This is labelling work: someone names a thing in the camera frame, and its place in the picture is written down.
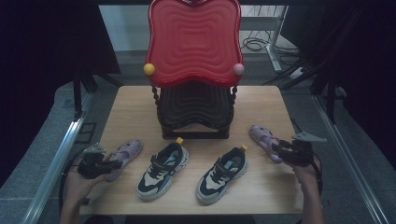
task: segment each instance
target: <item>black and white sneaker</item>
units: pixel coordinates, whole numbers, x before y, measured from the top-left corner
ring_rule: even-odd
[[[196,195],[201,202],[211,204],[220,200],[230,182],[248,170],[246,149],[245,146],[233,148],[218,158],[214,166],[200,179]]]
[[[169,144],[157,155],[151,157],[151,165],[143,174],[136,188],[136,194],[143,200],[153,200],[163,196],[172,186],[178,171],[189,162],[189,151],[180,144],[181,138]]]

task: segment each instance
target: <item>yellow ball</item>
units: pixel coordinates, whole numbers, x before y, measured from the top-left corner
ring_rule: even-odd
[[[143,67],[143,71],[146,75],[151,76],[155,72],[155,67],[152,63],[146,63]]]

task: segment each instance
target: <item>human arm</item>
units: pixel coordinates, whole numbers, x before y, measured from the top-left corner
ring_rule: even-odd
[[[314,160],[315,164],[320,169],[319,160],[317,158],[314,158]],[[301,184],[301,190],[304,195],[302,224],[325,223],[318,190],[318,181],[314,168],[311,165],[303,167],[287,162],[285,163],[292,168]]]
[[[65,182],[66,194],[59,223],[79,223],[79,208],[82,201],[90,194],[93,186],[106,178],[107,175],[99,175],[95,179],[86,179],[76,171],[75,167],[72,167]]]

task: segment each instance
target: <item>shoe sole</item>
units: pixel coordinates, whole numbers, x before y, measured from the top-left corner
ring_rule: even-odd
[[[220,192],[220,194],[219,194],[216,198],[213,198],[213,199],[210,199],[210,200],[203,199],[203,198],[199,195],[198,192],[199,192],[199,187],[200,187],[201,185],[198,185],[198,186],[197,186],[197,190],[196,190],[196,196],[197,196],[197,198],[198,198],[202,203],[205,203],[205,204],[212,204],[212,203],[218,202],[218,201],[225,195],[225,193],[227,192],[228,187],[230,187],[230,183],[231,183],[233,180],[235,180],[235,179],[241,177],[242,175],[244,175],[247,171],[248,171],[248,161],[245,162],[244,167],[242,167],[242,169],[238,172],[238,174],[236,174],[236,175],[233,177],[233,179],[231,179],[230,181],[228,181],[228,183],[225,185],[224,189]]]
[[[143,196],[143,195],[139,194],[138,189],[136,189],[136,194],[140,199],[149,201],[149,200],[154,200],[154,199],[160,198],[171,188],[174,176],[179,171],[184,169],[190,161],[189,151],[184,147],[182,147],[181,150],[183,151],[184,158],[182,160],[184,160],[184,161],[175,168],[175,173],[169,177],[169,180],[167,181],[165,187],[163,187],[163,189],[160,190],[158,193],[151,195],[151,196]]]

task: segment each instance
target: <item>sneaker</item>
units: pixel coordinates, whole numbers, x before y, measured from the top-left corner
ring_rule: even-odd
[[[111,171],[111,173],[107,176],[106,181],[111,182],[119,177],[120,172],[123,170],[123,168],[140,153],[142,147],[143,144],[140,140],[131,139],[122,144],[122,146],[117,149],[116,153],[109,154],[106,158],[106,161],[121,161],[122,166],[120,169]]]
[[[273,162],[281,163],[282,159],[272,150],[272,144],[278,144],[277,139],[273,137],[270,130],[260,124],[253,124],[250,127],[249,134],[254,141],[264,148],[265,152]]]
[[[248,170],[246,149],[245,146],[233,148],[218,158],[214,166],[200,179],[196,195],[201,202],[212,204],[220,200],[227,191],[230,182]]]
[[[153,200],[163,196],[169,190],[174,175],[189,162],[189,151],[180,144],[180,141],[171,143],[151,157],[151,165],[136,188],[139,198]]]

